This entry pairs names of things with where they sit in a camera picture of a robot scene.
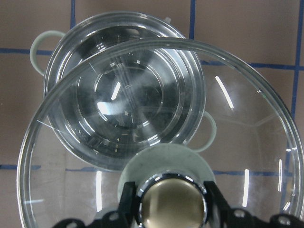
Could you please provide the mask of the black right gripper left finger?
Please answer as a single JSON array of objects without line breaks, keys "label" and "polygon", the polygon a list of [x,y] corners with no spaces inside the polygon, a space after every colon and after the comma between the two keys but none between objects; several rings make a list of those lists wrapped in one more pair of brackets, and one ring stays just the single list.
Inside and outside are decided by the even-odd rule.
[{"label": "black right gripper left finger", "polygon": [[126,182],[118,206],[119,227],[130,228],[135,215],[136,184],[134,181]]}]

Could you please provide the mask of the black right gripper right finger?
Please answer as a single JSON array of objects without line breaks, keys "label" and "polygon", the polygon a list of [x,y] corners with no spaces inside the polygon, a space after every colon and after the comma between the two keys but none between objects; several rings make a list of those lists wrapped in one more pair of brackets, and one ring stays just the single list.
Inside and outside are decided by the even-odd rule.
[{"label": "black right gripper right finger", "polygon": [[205,181],[207,221],[211,228],[223,228],[227,222],[229,204],[213,181]]}]

